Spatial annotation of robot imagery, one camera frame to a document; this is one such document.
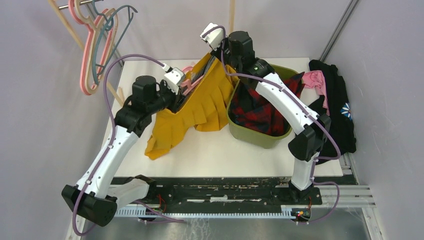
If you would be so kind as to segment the yellow skirt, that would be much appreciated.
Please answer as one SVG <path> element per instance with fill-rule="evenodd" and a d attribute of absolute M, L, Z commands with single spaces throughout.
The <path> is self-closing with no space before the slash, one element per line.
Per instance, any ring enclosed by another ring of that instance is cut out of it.
<path fill-rule="evenodd" d="M 223 66 L 215 59 L 179 111 L 164 109 L 156 114 L 145 156 L 155 160 L 167 154 L 191 127 L 199 132 L 214 132 L 228 124 L 227 106 L 238 78 L 226 75 L 225 71 L 234 72 L 229 65 Z"/>

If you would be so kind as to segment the red plaid skirt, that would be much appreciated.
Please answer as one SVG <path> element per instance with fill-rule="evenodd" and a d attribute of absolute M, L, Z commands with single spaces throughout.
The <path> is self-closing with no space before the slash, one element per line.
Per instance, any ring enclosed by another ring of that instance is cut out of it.
<path fill-rule="evenodd" d="M 229 118 L 236 125 L 272 137 L 283 136 L 290 128 L 287 120 L 268 100 L 242 82 L 230 101 Z"/>

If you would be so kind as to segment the olive green plastic basket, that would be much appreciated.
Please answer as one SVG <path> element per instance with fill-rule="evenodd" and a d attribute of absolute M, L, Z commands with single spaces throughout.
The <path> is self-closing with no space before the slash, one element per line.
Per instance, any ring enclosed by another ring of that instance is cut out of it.
<path fill-rule="evenodd" d="M 239 81 L 236 85 L 235 85 L 235 89 L 230 97 L 230 103 L 231 100 L 234 96 L 234 92 L 237 89 L 239 83 L 242 83 L 241 81 Z M 228 119 L 228 124 L 229 124 L 229 131 L 231 133 L 231 135 L 236 138 L 237 140 L 246 142 L 246 143 L 250 143 L 259 147 L 262 147 L 264 149 L 271 149 L 273 147 L 275 147 L 280 140 L 286 138 L 292 131 L 291 126 L 289 125 L 289 130 L 286 134 L 282 135 L 282 136 L 270 136 L 270 135 L 266 135 L 260 132 L 256 132 L 254 130 L 239 126 L 237 124 L 235 124 L 234 122 L 231 121 L 230 117 L 229 117 L 229 110 L 230 110 L 230 103 L 227 106 L 227 119 Z"/>

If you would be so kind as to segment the grey blue plastic hanger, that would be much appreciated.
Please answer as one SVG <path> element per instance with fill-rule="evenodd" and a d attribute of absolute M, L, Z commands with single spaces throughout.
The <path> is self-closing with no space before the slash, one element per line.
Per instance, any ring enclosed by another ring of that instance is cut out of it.
<path fill-rule="evenodd" d="M 90 67 L 92 70 L 92 77 L 94 80 L 93 86 L 97 87 L 103 79 L 103 73 L 106 71 L 106 67 L 111 61 L 113 55 L 115 54 L 118 45 L 120 44 L 122 38 L 124 37 L 126 31 L 128 30 L 131 22 L 134 19 L 134 15 L 138 13 L 138 10 L 132 5 L 125 4 L 117 9 L 111 8 L 107 9 L 106 12 L 100 12 L 97 9 L 96 1 L 94 0 L 91 4 L 91 7 L 95 14 L 100 17 L 100 36 L 106 35 L 106 40 L 104 43 L 103 53 L 101 60 L 97 60 L 98 51 L 100 49 L 101 41 L 97 40 L 94 45 L 94 59 L 90 61 Z M 128 22 L 119 36 L 118 40 L 115 41 L 116 34 L 119 28 L 119 18 L 118 13 L 127 10 Z"/>

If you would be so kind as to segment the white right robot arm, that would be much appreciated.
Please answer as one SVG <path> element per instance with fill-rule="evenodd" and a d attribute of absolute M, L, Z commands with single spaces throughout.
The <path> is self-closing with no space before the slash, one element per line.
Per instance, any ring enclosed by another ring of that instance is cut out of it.
<path fill-rule="evenodd" d="M 329 138 L 330 118 L 304 104 L 267 61 L 255 56 L 253 40 L 246 31 L 226 36 L 224 30 L 216 29 L 200 37 L 221 63 L 229 64 L 236 71 L 234 75 L 250 84 L 291 126 L 295 137 L 288 149 L 295 162 L 288 196 L 293 203 L 302 204 L 309 198 L 308 188 L 313 184 L 313 160 Z"/>

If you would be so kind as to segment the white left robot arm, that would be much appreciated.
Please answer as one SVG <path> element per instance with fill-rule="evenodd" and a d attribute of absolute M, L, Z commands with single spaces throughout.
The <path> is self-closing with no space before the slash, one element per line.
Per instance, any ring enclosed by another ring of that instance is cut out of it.
<path fill-rule="evenodd" d="M 156 200 L 158 191 L 148 177 L 136 176 L 114 188 L 111 183 L 125 156 L 152 123 L 153 115 L 171 107 L 176 97 L 164 79 L 157 81 L 150 75 L 135 79 L 132 94 L 112 116 L 111 132 L 93 163 L 75 185 L 65 185 L 61 192 L 72 211 L 73 228 L 78 216 L 104 227 L 128 204 Z"/>

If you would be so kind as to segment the wooden clothes rack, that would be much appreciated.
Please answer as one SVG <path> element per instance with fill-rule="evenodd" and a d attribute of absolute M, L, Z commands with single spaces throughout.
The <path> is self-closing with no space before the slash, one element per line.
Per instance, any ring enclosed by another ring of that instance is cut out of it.
<path fill-rule="evenodd" d="M 55 12 L 57 17 L 60 19 L 62 24 L 65 26 L 65 28 L 67 29 L 69 34 L 75 40 L 77 45 L 83 51 L 85 49 L 85 47 L 83 46 L 83 42 L 82 42 L 81 38 L 78 36 L 76 30 L 71 26 L 71 24 L 69 23 L 69 21 L 67 20 L 65 15 L 62 13 L 62 10 L 67 8 L 67 6 L 65 6 L 65 5 L 64 6 L 58 6 L 56 4 L 55 0 L 48 0 L 47 2 L 49 3 L 49 5 L 53 9 L 53 11 Z M 229 1 L 228 10 L 229 10 L 228 27 L 229 27 L 229 32 L 232 32 L 235 28 L 235 15 L 236 15 L 236 1 L 235 0 Z M 117 88 L 118 93 L 117 93 L 116 90 L 114 89 L 114 87 L 112 87 L 112 85 L 110 83 L 107 83 L 106 86 L 109 89 L 110 93 L 113 95 L 113 97 L 117 100 L 119 105 L 122 107 L 123 104 L 124 104 L 124 94 L 123 94 L 122 88 L 118 87 Z"/>

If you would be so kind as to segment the pink garment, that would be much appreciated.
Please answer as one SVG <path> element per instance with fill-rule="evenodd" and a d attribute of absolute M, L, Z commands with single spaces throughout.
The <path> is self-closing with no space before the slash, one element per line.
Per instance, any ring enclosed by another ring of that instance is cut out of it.
<path fill-rule="evenodd" d="M 310 104 L 310 107 L 316 111 L 325 111 L 330 116 L 326 79 L 323 72 L 321 70 L 306 72 L 302 77 L 302 81 L 305 88 L 314 89 L 319 96 L 318 99 Z"/>

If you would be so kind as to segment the black garment with flower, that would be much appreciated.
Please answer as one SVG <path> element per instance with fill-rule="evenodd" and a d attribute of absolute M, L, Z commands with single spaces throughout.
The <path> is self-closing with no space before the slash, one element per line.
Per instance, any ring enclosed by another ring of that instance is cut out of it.
<path fill-rule="evenodd" d="M 339 75 L 336 65 L 328 65 L 313 59 L 309 62 L 311 71 L 321 71 L 325 80 L 326 96 L 320 96 L 309 105 L 319 115 L 327 113 L 331 119 L 329 133 L 337 144 L 340 154 L 355 153 L 357 139 L 354 135 L 351 105 L 346 82 Z"/>

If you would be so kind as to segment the metal rack rod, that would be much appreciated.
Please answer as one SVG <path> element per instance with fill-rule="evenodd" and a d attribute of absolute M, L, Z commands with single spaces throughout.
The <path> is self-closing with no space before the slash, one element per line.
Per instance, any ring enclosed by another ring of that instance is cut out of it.
<path fill-rule="evenodd" d="M 84 5 L 87 5 L 87 4 L 102 2 L 102 1 L 103 0 L 81 0 L 78 3 L 72 3 L 72 4 L 68 4 L 68 5 L 58 6 L 57 9 L 60 10 L 60 11 L 63 11 L 65 9 L 68 9 L 69 7 L 76 7 L 77 5 L 84 6 Z"/>

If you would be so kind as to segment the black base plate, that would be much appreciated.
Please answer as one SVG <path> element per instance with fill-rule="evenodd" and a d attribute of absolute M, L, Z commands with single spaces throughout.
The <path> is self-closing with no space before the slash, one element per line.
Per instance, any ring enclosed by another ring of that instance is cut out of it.
<path fill-rule="evenodd" d="M 319 188 L 299 193 L 289 177 L 153 177 L 141 201 L 166 214 L 268 214 L 322 205 Z"/>

